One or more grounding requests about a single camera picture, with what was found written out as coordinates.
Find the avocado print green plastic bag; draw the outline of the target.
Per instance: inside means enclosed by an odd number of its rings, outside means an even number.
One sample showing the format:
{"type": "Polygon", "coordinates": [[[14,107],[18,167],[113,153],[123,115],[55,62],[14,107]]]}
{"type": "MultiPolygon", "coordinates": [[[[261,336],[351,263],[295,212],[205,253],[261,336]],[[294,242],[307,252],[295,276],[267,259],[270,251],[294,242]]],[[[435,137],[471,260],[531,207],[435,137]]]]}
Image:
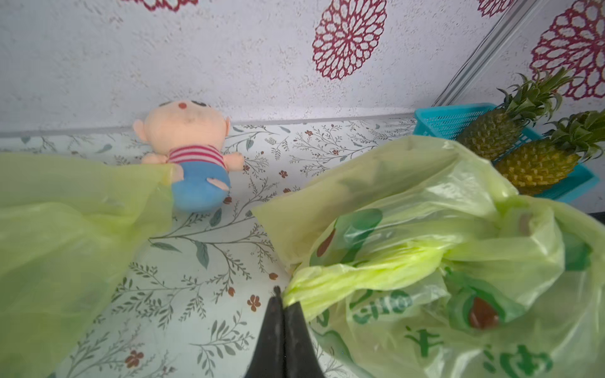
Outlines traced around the avocado print green plastic bag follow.
{"type": "Polygon", "coordinates": [[[408,136],[253,209],[322,349],[360,377],[602,377],[604,226],[408,136]]]}

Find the plain green plastic bag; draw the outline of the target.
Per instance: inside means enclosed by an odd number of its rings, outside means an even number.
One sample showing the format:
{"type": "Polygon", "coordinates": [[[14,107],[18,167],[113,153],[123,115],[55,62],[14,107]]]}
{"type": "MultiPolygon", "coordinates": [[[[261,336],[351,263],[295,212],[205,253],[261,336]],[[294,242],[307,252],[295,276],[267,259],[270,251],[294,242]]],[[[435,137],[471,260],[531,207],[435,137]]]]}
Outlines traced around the plain green plastic bag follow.
{"type": "Polygon", "coordinates": [[[53,372],[172,224],[168,165],[1,156],[1,375],[53,372]]]}

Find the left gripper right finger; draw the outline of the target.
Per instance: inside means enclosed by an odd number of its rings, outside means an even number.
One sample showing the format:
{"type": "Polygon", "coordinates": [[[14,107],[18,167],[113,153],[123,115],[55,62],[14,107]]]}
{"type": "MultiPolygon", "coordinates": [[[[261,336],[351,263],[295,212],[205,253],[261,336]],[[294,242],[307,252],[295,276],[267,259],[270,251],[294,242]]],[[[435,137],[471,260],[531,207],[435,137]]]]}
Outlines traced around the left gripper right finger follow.
{"type": "Polygon", "coordinates": [[[287,307],[285,315],[285,376],[324,378],[299,302],[287,307]]]}

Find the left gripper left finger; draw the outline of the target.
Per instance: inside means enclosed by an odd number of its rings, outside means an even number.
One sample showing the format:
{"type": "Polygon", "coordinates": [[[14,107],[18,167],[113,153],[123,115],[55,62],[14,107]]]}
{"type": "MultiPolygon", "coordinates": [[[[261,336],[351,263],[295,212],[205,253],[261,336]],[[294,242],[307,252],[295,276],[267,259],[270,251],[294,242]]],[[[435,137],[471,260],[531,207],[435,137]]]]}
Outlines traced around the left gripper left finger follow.
{"type": "Polygon", "coordinates": [[[285,377],[285,314],[281,289],[274,287],[245,378],[285,377]]]}

